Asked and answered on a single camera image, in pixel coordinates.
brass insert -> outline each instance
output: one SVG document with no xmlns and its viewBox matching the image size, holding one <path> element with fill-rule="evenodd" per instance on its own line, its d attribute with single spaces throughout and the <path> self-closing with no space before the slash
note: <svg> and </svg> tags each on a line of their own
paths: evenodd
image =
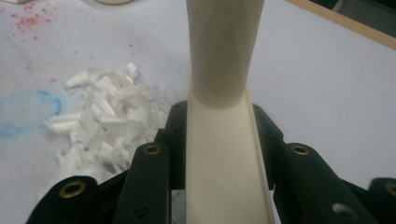
<svg viewBox="0 0 396 224">
<path fill-rule="evenodd" d="M 59 197 L 69 199 L 78 196 L 84 191 L 86 185 L 80 180 L 75 180 L 64 185 L 59 191 Z"/>
<path fill-rule="evenodd" d="M 291 150 L 302 156 L 306 156 L 309 154 L 309 149 L 301 146 L 292 147 Z"/>
<path fill-rule="evenodd" d="M 148 146 L 145 148 L 144 152 L 148 155 L 156 155 L 161 152 L 161 148 L 157 146 Z"/>
<path fill-rule="evenodd" d="M 391 193 L 393 196 L 396 196 L 396 183 L 391 183 L 391 182 L 387 183 L 387 184 L 385 185 L 385 189 L 386 189 L 389 193 Z"/>
</svg>

wooden edge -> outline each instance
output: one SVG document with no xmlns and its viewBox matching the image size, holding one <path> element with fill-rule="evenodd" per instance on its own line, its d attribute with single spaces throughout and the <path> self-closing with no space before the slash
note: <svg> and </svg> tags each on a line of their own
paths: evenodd
<svg viewBox="0 0 396 224">
<path fill-rule="evenodd" d="M 360 35 L 364 35 L 385 46 L 388 46 L 392 49 L 396 49 L 396 38 L 390 35 L 386 35 L 382 32 L 379 32 L 376 29 L 371 28 L 370 26 L 354 21 L 346 16 L 343 16 L 335 11 L 331 11 L 326 7 L 322 7 L 309 0 L 287 0 L 287 1 L 294 4 L 297 7 L 301 7 L 329 21 L 333 21 L 341 26 L 344 26 L 345 28 L 354 31 Z"/>
</svg>

black plastic part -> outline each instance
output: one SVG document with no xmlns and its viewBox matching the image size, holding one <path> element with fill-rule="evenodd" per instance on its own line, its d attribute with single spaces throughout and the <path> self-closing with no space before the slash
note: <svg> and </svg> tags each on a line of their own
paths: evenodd
<svg viewBox="0 0 396 224">
<path fill-rule="evenodd" d="M 172 106 L 163 130 L 164 142 L 170 153 L 171 189 L 184 189 L 186 182 L 187 101 Z"/>
<path fill-rule="evenodd" d="M 134 154 L 112 223 L 169 222 L 169 150 L 162 143 L 148 143 Z"/>
<path fill-rule="evenodd" d="M 278 169 L 276 169 L 276 161 L 278 161 L 279 154 L 284 145 L 283 133 L 261 107 L 253 105 L 253 111 L 260 145 L 262 147 L 262 157 L 264 159 L 268 187 L 272 190 L 275 184 L 274 177 L 280 175 L 278 174 Z"/>
<path fill-rule="evenodd" d="M 312 147 L 286 144 L 279 163 L 284 180 L 276 191 L 289 185 L 301 208 L 294 223 L 378 223 Z"/>
<path fill-rule="evenodd" d="M 396 223 L 396 179 L 374 179 L 367 191 L 366 202 L 378 222 Z"/>
<path fill-rule="evenodd" d="M 124 171 L 99 185 L 95 197 L 100 204 L 100 208 L 96 214 L 94 223 L 110 223 L 111 220 L 113 220 L 114 212 L 116 211 L 119 196 L 127 175 L 128 171 Z"/>
<path fill-rule="evenodd" d="M 72 176 L 56 184 L 30 215 L 28 224 L 92 223 L 98 210 L 96 180 Z"/>
</svg>

white plastic strip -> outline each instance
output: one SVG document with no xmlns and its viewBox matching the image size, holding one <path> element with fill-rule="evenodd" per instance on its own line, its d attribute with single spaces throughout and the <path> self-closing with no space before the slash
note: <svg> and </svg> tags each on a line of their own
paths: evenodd
<svg viewBox="0 0 396 224">
<path fill-rule="evenodd" d="M 187 224 L 274 223 L 248 91 L 231 106 L 191 92 L 187 132 Z"/>
</svg>

workbench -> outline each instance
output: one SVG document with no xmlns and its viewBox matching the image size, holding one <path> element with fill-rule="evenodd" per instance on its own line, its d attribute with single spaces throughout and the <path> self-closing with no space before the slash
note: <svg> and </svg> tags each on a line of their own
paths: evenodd
<svg viewBox="0 0 396 224">
<path fill-rule="evenodd" d="M 88 67 L 122 69 L 187 99 L 184 0 L 0 2 L 0 222 L 23 223 L 68 140 L 44 125 L 82 96 L 64 82 Z M 267 0 L 248 85 L 285 134 L 367 188 L 396 177 L 396 51 L 283 0 Z"/>
</svg>

